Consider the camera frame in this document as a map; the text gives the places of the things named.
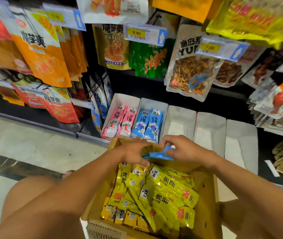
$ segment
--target tile floor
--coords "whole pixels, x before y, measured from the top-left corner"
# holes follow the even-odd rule
[[[60,173],[78,169],[99,157],[105,147],[0,118],[0,155]],[[17,181],[0,176],[0,213]]]

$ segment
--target marble floor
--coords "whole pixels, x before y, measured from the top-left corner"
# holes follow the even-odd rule
[[[0,163],[3,168],[0,170],[0,213],[10,188],[25,177],[20,170],[30,172],[30,164],[42,173],[58,177],[65,171],[79,169],[105,151],[106,147],[0,118]],[[16,165],[21,168],[19,171],[14,169]],[[12,171],[15,175],[7,178]]]

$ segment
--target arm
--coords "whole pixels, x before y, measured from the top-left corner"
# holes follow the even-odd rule
[[[57,186],[42,193],[0,224],[0,238],[65,237],[67,229],[79,223],[100,182],[121,162],[149,167],[140,150],[149,143],[142,140],[106,151],[75,171]]]
[[[165,136],[162,146],[174,144],[170,157],[201,163],[211,170],[257,216],[261,225],[275,238],[283,239],[283,189],[245,170],[185,136]]]

